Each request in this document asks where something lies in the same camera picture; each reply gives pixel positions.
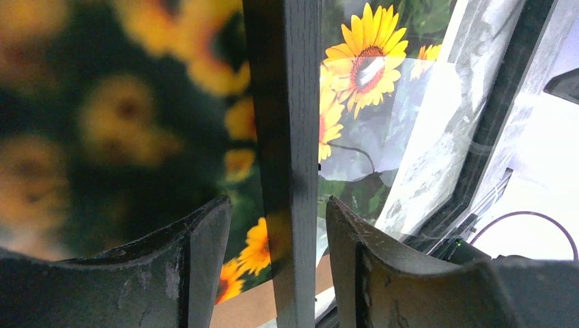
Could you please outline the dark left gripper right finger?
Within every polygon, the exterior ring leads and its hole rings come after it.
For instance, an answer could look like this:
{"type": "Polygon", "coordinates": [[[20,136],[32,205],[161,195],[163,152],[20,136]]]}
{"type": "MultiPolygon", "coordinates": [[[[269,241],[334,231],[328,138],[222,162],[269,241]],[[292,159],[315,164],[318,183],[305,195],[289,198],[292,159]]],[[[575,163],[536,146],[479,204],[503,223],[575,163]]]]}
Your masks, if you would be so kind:
{"type": "Polygon", "coordinates": [[[340,327],[577,327],[578,263],[507,256],[456,265],[326,205],[340,327]]]}

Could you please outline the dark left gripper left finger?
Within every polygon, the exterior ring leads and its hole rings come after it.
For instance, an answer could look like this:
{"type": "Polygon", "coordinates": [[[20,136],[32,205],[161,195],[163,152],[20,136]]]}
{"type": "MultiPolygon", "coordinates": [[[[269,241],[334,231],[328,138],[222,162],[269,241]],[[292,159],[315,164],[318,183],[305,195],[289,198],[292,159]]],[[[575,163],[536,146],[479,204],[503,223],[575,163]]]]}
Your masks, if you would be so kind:
{"type": "Polygon", "coordinates": [[[217,197],[93,258],[1,252],[2,327],[208,327],[231,221],[217,197]]]}

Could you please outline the white mat board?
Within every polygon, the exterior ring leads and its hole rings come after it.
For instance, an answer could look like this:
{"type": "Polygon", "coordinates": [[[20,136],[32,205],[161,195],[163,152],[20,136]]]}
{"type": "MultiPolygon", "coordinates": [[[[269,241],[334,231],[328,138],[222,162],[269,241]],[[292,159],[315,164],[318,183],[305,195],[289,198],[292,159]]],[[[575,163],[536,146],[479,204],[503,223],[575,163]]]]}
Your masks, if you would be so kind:
{"type": "MultiPolygon", "coordinates": [[[[336,306],[335,288],[332,286],[315,296],[314,325],[317,325],[336,306]]],[[[259,328],[277,328],[277,317],[260,325],[259,328]]]]}

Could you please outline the brown backing board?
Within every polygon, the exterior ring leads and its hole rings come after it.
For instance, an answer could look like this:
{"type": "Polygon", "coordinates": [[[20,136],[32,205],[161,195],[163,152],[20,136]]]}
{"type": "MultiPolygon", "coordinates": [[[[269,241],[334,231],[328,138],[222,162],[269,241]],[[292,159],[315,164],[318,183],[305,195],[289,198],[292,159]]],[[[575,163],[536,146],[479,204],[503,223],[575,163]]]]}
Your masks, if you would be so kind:
{"type": "MultiPolygon", "coordinates": [[[[316,269],[315,293],[333,286],[330,256],[321,258],[316,269]]],[[[272,282],[266,282],[214,306],[211,328],[252,328],[277,317],[272,282]]]]}

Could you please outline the sunflower photo print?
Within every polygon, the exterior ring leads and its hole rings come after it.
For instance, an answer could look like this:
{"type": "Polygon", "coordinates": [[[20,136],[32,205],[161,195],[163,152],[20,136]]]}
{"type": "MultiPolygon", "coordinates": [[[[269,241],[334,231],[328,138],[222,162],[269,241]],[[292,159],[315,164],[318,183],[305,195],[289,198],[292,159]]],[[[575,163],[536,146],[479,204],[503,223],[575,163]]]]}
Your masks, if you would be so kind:
{"type": "Polygon", "coordinates": [[[241,1],[1,2],[1,245],[45,260],[233,204],[216,302],[271,277],[241,1]]]}

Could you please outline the black picture frame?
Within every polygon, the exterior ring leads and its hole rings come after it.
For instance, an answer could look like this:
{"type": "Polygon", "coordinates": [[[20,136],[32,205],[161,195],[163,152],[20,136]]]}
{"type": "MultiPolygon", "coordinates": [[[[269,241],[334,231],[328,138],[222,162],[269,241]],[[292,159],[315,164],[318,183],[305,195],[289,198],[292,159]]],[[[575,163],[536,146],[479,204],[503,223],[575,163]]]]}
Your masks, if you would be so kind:
{"type": "MultiPolygon", "coordinates": [[[[328,247],[317,250],[317,187],[324,152],[321,104],[328,96],[321,84],[324,2],[243,3],[278,327],[315,326],[316,268],[324,254],[330,255],[328,247]]],[[[486,104],[496,117],[474,149],[475,164],[467,172],[472,198],[456,207],[445,204],[427,222],[438,238],[398,239],[416,250],[432,255],[461,233],[470,212],[502,178],[505,166],[496,159],[496,145],[509,128],[520,90],[538,93],[531,75],[546,77],[543,68],[533,66],[544,32],[559,9],[578,9],[577,1],[523,2],[486,104]]]]}

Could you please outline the clear glass pane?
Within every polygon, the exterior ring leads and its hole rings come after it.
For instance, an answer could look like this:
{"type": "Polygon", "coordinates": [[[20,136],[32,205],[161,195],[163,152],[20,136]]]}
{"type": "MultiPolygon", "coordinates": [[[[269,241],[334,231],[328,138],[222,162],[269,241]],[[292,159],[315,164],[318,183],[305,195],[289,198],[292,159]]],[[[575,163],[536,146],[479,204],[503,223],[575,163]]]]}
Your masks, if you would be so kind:
{"type": "Polygon", "coordinates": [[[341,200],[399,240],[430,239],[445,204],[469,202],[474,149],[523,1],[326,1],[322,6],[317,250],[341,200]]]}

